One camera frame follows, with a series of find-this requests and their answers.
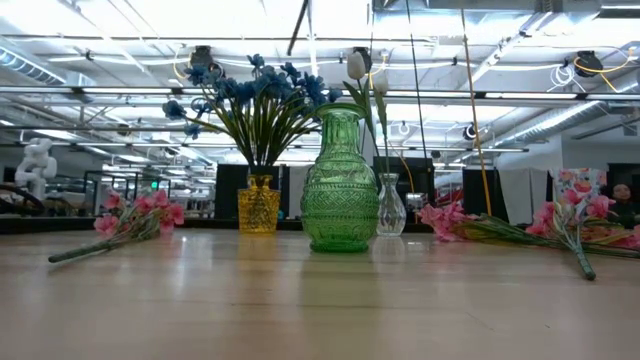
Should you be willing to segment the green glass vase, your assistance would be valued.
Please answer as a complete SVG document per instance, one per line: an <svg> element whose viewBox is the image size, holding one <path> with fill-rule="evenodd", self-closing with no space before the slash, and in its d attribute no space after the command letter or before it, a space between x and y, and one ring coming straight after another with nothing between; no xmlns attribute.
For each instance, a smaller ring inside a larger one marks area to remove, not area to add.
<svg viewBox="0 0 640 360"><path fill-rule="evenodd" d="M375 174L359 149L359 120L366 111L355 104L319 107L321 149L309 168L301 198L301 221L317 253L363 253L377 227Z"/></svg>

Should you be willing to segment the white artificial tulip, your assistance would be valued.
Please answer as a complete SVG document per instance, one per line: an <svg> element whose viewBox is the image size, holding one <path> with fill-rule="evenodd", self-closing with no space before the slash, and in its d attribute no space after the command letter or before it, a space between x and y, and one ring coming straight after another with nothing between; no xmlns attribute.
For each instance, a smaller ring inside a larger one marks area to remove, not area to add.
<svg viewBox="0 0 640 360"><path fill-rule="evenodd" d="M359 53L352 53L347 57L347 75L351 80L356 81L356 87L347 82L343 85L355 101L355 103L365 109L365 124L373 140L376 139L374 118L371 110L371 99L374 99L374 77L365 72L365 65Z"/></svg>
<svg viewBox="0 0 640 360"><path fill-rule="evenodd" d="M390 163L389 163L389 150L388 150L388 117L387 117L387 105L384 101L384 95L389 90L388 78L385 74L382 74L378 77L377 80L373 82L374 89L374 97L376 102L376 108L378 113L378 118L382 127L382 134L384 140L384 172L382 173L381 185L383 194L382 203L385 203L389 196L388 190L388 180L387 175L390 173Z"/></svg>

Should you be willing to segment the pink artificial flower stem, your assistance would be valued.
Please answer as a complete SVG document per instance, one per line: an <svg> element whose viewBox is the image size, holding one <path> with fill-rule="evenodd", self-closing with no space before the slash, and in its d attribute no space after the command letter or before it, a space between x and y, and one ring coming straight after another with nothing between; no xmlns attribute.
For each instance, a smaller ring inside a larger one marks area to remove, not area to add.
<svg viewBox="0 0 640 360"><path fill-rule="evenodd" d="M185 221L184 208L172 203L164 190L127 203L119 193L109 189L104 207L107 212L94 221L94 229L103 237L101 241L51 255L48 262L60 263L171 235L175 227Z"/></svg>
<svg viewBox="0 0 640 360"><path fill-rule="evenodd" d="M584 277L593 281L596 273L587 251L640 258L640 225L626 228L613 211L614 203L605 195L567 191L562 200L545 203L526 232L558 242L576 256Z"/></svg>
<svg viewBox="0 0 640 360"><path fill-rule="evenodd" d="M460 204L439 208L427 205L419 215L421 222L433 229L439 242L475 241L567 250L558 242L527 233L526 229L533 223L523 227L487 214L466 214Z"/></svg>

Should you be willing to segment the yellow glass vase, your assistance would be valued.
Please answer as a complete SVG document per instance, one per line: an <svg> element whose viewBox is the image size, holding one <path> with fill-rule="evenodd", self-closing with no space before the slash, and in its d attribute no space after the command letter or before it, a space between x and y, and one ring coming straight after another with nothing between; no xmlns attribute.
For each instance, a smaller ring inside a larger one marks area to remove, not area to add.
<svg viewBox="0 0 640 360"><path fill-rule="evenodd" d="M270 188L272 175L250 174L248 186L239 189L239 231L249 234L272 234L276 231L281 193Z"/></svg>

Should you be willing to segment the clear glass vase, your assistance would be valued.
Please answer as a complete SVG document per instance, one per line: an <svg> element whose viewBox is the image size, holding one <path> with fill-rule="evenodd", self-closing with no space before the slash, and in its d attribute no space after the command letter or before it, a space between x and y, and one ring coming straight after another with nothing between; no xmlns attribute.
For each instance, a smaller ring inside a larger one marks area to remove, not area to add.
<svg viewBox="0 0 640 360"><path fill-rule="evenodd" d="M406 224L406 209L396 190L399 179L397 173L380 173L379 210L377 235L399 237Z"/></svg>

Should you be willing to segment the black panel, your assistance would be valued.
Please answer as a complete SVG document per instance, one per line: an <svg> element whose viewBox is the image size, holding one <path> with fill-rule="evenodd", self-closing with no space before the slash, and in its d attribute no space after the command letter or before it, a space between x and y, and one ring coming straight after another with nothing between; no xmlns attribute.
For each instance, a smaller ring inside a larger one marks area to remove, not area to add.
<svg viewBox="0 0 640 360"><path fill-rule="evenodd" d="M508 221L508 214L501 188L501 179L497 169L485 171L492 215ZM484 181L480 170L463 170L463 208L466 214L481 215L488 213Z"/></svg>
<svg viewBox="0 0 640 360"><path fill-rule="evenodd" d="M399 179L396 190L406 209L406 223L418 223L420 211L427 205L433 189L433 166L427 159L401 158L390 156L390 173L397 173ZM379 174L383 173L384 157L374 158L374 171L377 176L379 192L381 183Z"/></svg>
<svg viewBox="0 0 640 360"><path fill-rule="evenodd" d="M608 172L609 186L616 184L628 185L633 193L634 201L640 202L640 165L639 164L610 164Z"/></svg>
<svg viewBox="0 0 640 360"><path fill-rule="evenodd" d="M262 167L259 174L271 175L270 188L279 190L281 193L280 211L284 217L289 215L289 185L290 171L287 167ZM248 187L248 175L250 168L248 165L222 164L219 163L216 171L214 218L231 220L238 217L238 197L239 189Z"/></svg>

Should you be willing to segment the red rack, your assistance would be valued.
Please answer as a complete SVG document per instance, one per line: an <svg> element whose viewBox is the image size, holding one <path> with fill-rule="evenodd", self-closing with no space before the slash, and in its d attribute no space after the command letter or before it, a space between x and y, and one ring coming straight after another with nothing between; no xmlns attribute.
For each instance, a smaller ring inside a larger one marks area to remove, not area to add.
<svg viewBox="0 0 640 360"><path fill-rule="evenodd" d="M452 189L438 188L435 192L435 202L438 207L446 206L451 203L460 202L463 199L463 188L455 187Z"/></svg>

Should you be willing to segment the white cloth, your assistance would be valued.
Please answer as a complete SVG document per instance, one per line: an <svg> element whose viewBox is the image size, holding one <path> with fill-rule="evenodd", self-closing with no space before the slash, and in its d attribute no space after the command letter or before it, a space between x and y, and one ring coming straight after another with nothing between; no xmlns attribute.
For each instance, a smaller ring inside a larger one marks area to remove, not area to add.
<svg viewBox="0 0 640 360"><path fill-rule="evenodd" d="M511 225L531 224L547 200L548 171L535 168L499 169L501 191Z"/></svg>

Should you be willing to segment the floral patterned cloth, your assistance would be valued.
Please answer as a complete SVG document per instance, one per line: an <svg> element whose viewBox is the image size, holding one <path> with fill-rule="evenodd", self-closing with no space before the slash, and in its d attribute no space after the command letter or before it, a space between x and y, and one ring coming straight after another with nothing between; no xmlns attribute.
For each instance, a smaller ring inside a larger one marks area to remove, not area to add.
<svg viewBox="0 0 640 360"><path fill-rule="evenodd" d="M571 225L606 219L610 200L603 194L607 186L606 172L592 168L553 170L553 199Z"/></svg>

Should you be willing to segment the person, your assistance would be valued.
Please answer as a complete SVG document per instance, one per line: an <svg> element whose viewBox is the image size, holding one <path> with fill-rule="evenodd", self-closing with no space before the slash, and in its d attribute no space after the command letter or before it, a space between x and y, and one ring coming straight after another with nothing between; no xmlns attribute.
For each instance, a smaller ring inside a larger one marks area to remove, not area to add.
<svg viewBox="0 0 640 360"><path fill-rule="evenodd" d="M626 184L605 186L602 194L613 200L609 206L608 220L626 229L640 225L640 202L634 201L631 188Z"/></svg>

